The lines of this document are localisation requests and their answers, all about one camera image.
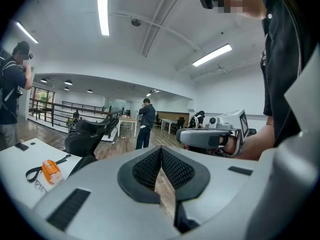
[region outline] metal railing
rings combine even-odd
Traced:
[[[97,120],[95,120],[95,119],[98,119],[98,120],[108,119],[110,121],[110,123],[106,127],[105,135],[108,135],[109,138],[111,137],[111,132],[113,131],[113,129],[116,127],[116,125],[119,122],[119,117],[124,114],[123,109],[120,111],[115,111],[115,112],[104,112],[104,111],[93,110],[93,109],[88,109],[88,108],[84,108],[84,107],[79,109],[79,107],[76,107],[76,106],[68,106],[68,105],[64,105],[64,104],[46,102],[46,101],[42,101],[42,100],[34,99],[34,98],[30,98],[28,114],[29,114],[29,116],[34,117],[36,121],[42,120],[42,121],[51,123],[52,127],[54,125],[56,125],[56,126],[68,128],[69,127],[68,123],[73,119],[74,113],[63,111],[61,109],[69,109],[69,110],[74,110],[76,112],[79,112],[79,110],[81,110],[82,112],[93,113],[94,115],[95,114],[106,115],[105,118],[102,118],[102,117],[97,117],[97,116],[89,116],[89,115],[79,114],[80,117],[92,119],[92,120],[88,120],[88,121],[92,121],[92,122],[97,122]],[[57,112],[61,112],[61,113],[64,113],[64,114],[70,115],[70,116],[57,114]]]
[[[99,114],[99,115],[102,115],[100,112],[104,112],[106,110],[104,106],[91,106],[91,105],[85,105],[80,103],[73,103],[69,101],[62,101],[62,105],[77,108],[76,110],[81,112],[83,112],[83,109],[93,110],[93,114]]]

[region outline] person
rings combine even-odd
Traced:
[[[190,118],[188,128],[204,128],[204,118],[205,112],[203,110],[199,111]]]
[[[258,160],[266,149],[277,147],[286,138],[300,132],[298,122],[284,94],[298,77],[298,69],[308,62],[316,45],[310,28],[302,30],[303,54],[299,61],[299,46],[295,26],[282,0],[216,0],[225,12],[241,13],[262,20],[265,52],[261,56],[264,79],[264,110],[266,125],[255,135],[246,138],[236,158]],[[233,154],[236,138],[229,137],[224,151]]]
[[[29,59],[30,47],[26,41],[19,42],[13,49],[12,56],[1,63],[0,84],[2,88],[2,106],[0,109],[0,150],[19,143],[17,129],[18,87],[32,88],[31,66]]]
[[[136,139],[136,150],[149,147],[149,139],[151,129],[154,127],[154,122],[156,119],[156,110],[152,104],[150,104],[150,99],[145,98],[143,100],[142,108],[139,110],[139,115],[142,115],[140,131],[138,138]]]

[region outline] recessed ceiling light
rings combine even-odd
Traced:
[[[218,48],[218,49],[214,50],[213,52],[210,52],[209,54],[202,57],[201,59],[198,59],[197,61],[192,63],[192,65],[198,67],[201,64],[206,63],[207,61],[212,60],[215,57],[218,57],[219,55],[224,54],[226,52],[229,52],[231,50],[232,50],[232,48],[231,48],[230,44],[226,44],[226,45],[222,46],[221,48]]]
[[[109,36],[108,0],[98,0],[98,13],[101,33],[104,36]]]
[[[36,44],[38,44],[38,41],[36,39],[33,38],[33,36],[31,34],[29,34],[28,31],[26,31],[26,29],[21,25],[20,22],[17,22],[16,25],[32,40],[34,41]]]
[[[68,86],[72,86],[72,82],[70,79],[66,80],[64,83]]]

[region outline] table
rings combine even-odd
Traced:
[[[15,146],[0,151],[0,178],[12,198],[32,209],[44,193],[40,189],[36,189],[34,182],[27,181],[26,172],[29,169],[42,166],[45,160],[58,161],[64,158],[67,153],[37,138],[28,140],[23,144],[29,147],[26,151],[22,151]],[[66,159],[66,162],[58,165],[65,180],[80,159],[79,156],[71,155]],[[47,182],[43,173],[40,173],[37,179],[47,191],[55,187]]]
[[[169,124],[169,133],[168,134],[170,134],[171,124],[177,124],[178,123],[178,121],[169,120],[169,119],[160,118],[160,120],[161,120],[161,130],[166,126],[166,123]]]
[[[118,123],[118,137],[120,136],[120,125],[122,122],[126,122],[126,123],[131,123],[131,131],[133,129],[134,126],[134,137],[136,137],[136,132],[137,132],[137,119],[134,118],[128,118],[128,117],[119,117],[119,123]]]

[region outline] blue jeans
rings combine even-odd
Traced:
[[[141,128],[136,139],[136,150],[142,149],[142,144],[144,148],[149,147],[151,129],[149,127]]]

